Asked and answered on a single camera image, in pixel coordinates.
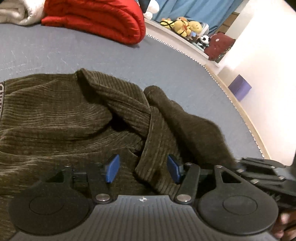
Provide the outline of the person right hand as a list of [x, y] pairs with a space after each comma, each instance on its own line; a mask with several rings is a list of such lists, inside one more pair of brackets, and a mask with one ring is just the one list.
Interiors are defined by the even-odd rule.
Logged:
[[295, 240], [295, 209], [282, 211], [271, 233], [278, 240]]

